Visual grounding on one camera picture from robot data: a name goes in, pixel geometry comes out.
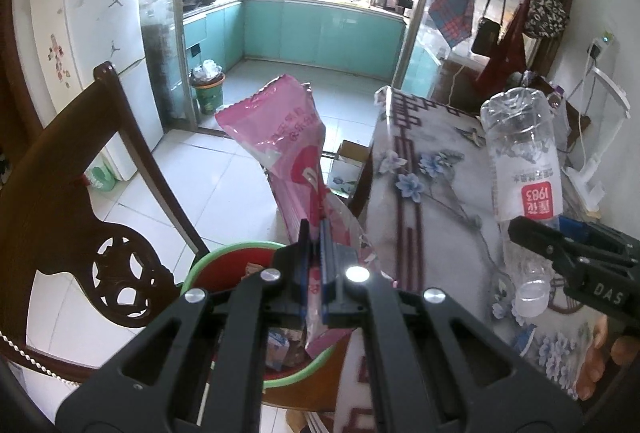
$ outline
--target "finger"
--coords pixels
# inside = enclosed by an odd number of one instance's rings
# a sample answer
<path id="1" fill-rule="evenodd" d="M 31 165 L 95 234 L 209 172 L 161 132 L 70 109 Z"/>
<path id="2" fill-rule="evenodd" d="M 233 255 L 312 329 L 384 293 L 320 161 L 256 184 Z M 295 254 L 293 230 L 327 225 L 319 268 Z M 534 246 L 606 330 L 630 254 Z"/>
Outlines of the finger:
<path id="1" fill-rule="evenodd" d="M 575 383 L 575 392 L 580 400 L 590 399 L 594 391 L 596 391 L 596 383 L 590 380 L 584 372 L 581 373 L 578 382 Z"/>
<path id="2" fill-rule="evenodd" d="M 609 320 L 606 315 L 602 315 L 596 321 L 593 328 L 593 346 L 596 349 L 601 349 L 604 343 L 607 341 L 609 335 Z"/>
<path id="3" fill-rule="evenodd" d="M 640 350 L 640 339 L 630 336 L 619 337 L 611 347 L 611 358 L 617 365 L 630 364 Z"/>
<path id="4" fill-rule="evenodd" d="M 601 350 L 596 350 L 594 347 L 587 350 L 587 354 L 584 358 L 584 364 L 582 365 L 582 371 L 584 371 L 590 380 L 597 383 L 604 374 L 604 358 Z"/>

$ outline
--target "kitchen counter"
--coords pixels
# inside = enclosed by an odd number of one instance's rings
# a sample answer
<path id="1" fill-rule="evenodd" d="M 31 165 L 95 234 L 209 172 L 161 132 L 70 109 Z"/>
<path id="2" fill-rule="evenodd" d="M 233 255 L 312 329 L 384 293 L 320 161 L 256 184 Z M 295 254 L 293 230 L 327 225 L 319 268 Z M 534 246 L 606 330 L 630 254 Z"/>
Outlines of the kitchen counter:
<path id="1" fill-rule="evenodd" d="M 353 2 L 346 0 L 277 0 L 284 2 L 299 2 L 302 4 L 315 4 L 320 6 L 338 7 L 339 9 L 354 10 L 356 12 L 365 12 L 367 14 L 373 14 L 377 16 L 384 16 L 385 18 L 391 18 L 392 20 L 398 20 L 405 23 L 408 18 L 405 18 L 401 14 L 391 12 L 389 10 L 382 9 L 381 7 L 363 7 Z"/>
<path id="2" fill-rule="evenodd" d="M 191 9 L 188 12 L 184 12 L 182 14 L 182 19 L 187 20 L 191 16 L 196 16 L 198 14 L 202 14 L 203 12 L 213 12 L 214 10 L 222 9 L 223 7 L 228 7 L 236 2 L 241 2 L 242 0 L 216 0 L 212 4 L 208 6 L 197 7 L 196 9 Z"/>

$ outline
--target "tiled floor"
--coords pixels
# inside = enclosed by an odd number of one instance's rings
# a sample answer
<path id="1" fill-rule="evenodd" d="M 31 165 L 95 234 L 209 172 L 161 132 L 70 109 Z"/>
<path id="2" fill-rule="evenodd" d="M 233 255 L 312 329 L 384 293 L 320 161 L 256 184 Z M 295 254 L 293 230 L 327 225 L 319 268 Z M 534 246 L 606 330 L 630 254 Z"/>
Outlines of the tiled floor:
<path id="1" fill-rule="evenodd" d="M 344 139 L 369 145 L 379 113 L 373 94 L 385 85 L 376 79 L 303 65 L 245 60 L 226 74 L 225 105 L 249 97 L 281 74 L 311 83 L 316 108 L 326 126 L 325 150 L 335 152 Z M 203 118 L 202 126 L 218 128 L 212 116 Z"/>
<path id="2" fill-rule="evenodd" d="M 313 85 L 314 99 L 327 126 L 325 149 L 335 151 L 342 139 L 368 145 L 378 109 L 373 93 L 381 82 L 322 69 L 245 61 L 228 74 L 225 102 L 235 102 L 260 89 L 281 73 Z M 167 182 L 210 250 L 248 240 L 287 243 L 260 165 L 233 140 L 172 130 L 154 150 Z M 325 173 L 330 160 L 322 159 Z M 185 279 L 193 253 L 156 203 L 139 175 L 118 183 L 108 193 L 90 190 L 92 206 L 101 220 L 135 229 L 153 246 L 176 282 Z M 28 343 L 63 359 L 100 366 L 125 345 L 136 331 L 100 315 L 66 273 L 37 273 L 31 292 Z M 53 419 L 71 389 L 60 381 L 25 370 L 31 398 Z M 261 433 L 289 433 L 284 410 L 263 406 Z"/>

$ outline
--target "pink plastic bag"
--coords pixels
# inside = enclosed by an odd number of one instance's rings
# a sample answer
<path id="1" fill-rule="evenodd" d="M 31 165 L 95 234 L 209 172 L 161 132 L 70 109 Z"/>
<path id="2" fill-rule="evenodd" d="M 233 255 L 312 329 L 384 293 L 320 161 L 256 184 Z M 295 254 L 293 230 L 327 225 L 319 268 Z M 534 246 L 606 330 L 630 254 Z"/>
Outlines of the pink plastic bag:
<path id="1" fill-rule="evenodd" d="M 358 221 L 324 185 L 320 169 L 324 124 L 311 92 L 284 75 L 220 111 L 216 120 L 267 169 L 291 241 L 298 239 L 300 220 L 307 219 L 312 238 L 318 238 L 320 220 L 327 218 L 334 241 L 354 247 L 362 264 L 377 269 Z M 306 351 L 315 358 L 350 331 L 327 330 L 322 324 L 319 270 L 310 271 Z"/>

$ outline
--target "refrigerator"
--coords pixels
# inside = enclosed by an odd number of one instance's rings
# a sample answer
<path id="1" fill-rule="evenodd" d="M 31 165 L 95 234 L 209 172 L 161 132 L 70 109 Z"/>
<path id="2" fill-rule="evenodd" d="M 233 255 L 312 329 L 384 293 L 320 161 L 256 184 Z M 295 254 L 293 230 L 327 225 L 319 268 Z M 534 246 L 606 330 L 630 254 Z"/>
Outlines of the refrigerator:
<path id="1" fill-rule="evenodd" d="M 146 68 L 138 0 L 30 0 L 38 60 L 60 113 L 94 81 L 94 67 L 111 61 L 133 115 L 153 149 L 162 126 Z M 128 180 L 136 167 L 118 134 L 101 153 L 114 175 Z"/>

